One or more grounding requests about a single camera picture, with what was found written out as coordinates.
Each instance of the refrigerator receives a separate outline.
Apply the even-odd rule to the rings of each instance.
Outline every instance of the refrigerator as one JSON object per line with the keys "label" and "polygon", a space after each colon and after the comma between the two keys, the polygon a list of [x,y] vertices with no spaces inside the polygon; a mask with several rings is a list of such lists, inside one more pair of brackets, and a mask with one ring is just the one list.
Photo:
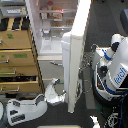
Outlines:
{"label": "refrigerator", "polygon": [[25,0],[39,60],[62,60],[65,102],[73,113],[91,0]]}

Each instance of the black panel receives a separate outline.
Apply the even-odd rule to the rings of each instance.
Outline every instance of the black panel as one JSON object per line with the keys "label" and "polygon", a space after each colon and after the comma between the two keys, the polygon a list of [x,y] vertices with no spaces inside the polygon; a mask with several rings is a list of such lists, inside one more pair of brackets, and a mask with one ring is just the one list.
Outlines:
{"label": "black panel", "polygon": [[25,119],[25,115],[22,114],[22,115],[15,116],[15,117],[11,118],[11,121],[12,121],[12,123],[14,123],[14,122],[17,122],[17,121],[20,121],[20,120],[24,120],[24,119]]}

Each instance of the door handle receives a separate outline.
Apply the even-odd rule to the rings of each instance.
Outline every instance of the door handle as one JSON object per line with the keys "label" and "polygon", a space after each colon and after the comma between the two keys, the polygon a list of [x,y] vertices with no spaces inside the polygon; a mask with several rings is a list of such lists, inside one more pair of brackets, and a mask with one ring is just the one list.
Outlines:
{"label": "door handle", "polygon": [[2,39],[0,39],[0,44],[2,44]]}
{"label": "door handle", "polygon": [[1,61],[0,64],[4,64],[4,63],[8,63],[9,59],[7,59],[7,61]]}
{"label": "door handle", "polygon": [[6,91],[3,91],[3,88],[4,88],[4,86],[1,87],[1,92],[4,92],[4,93],[6,93],[6,92],[19,92],[19,89],[20,89],[20,87],[18,86],[17,90],[6,90]]}

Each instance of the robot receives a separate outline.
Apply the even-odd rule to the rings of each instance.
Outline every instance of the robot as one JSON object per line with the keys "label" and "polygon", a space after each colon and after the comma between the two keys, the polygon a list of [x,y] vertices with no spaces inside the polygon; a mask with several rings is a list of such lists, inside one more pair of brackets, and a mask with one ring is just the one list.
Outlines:
{"label": "robot", "polygon": [[46,88],[45,95],[39,94],[33,100],[11,99],[5,105],[0,102],[0,128],[6,128],[8,124],[14,126],[44,115],[47,102],[52,105],[64,102],[66,92],[60,96],[55,92],[54,85],[58,82],[59,79],[53,78]]}
{"label": "robot", "polygon": [[102,102],[114,105],[128,89],[128,37],[114,34],[111,47],[96,48],[92,69],[94,92]]}

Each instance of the white robot body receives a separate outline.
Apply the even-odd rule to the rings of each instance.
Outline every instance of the white robot body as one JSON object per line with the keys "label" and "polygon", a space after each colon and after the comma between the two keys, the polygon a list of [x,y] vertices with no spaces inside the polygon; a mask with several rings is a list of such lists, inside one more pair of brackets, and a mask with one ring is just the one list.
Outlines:
{"label": "white robot body", "polygon": [[128,88],[122,87],[122,83],[128,74],[128,37],[124,38],[119,34],[115,34],[111,40],[111,45],[113,44],[116,44],[116,50],[113,50],[115,49],[113,46],[107,49],[97,48],[102,49],[101,52],[103,53],[100,53],[98,56],[96,49],[92,64],[92,68],[94,69],[95,67],[95,89],[98,94],[107,101],[120,97]]}

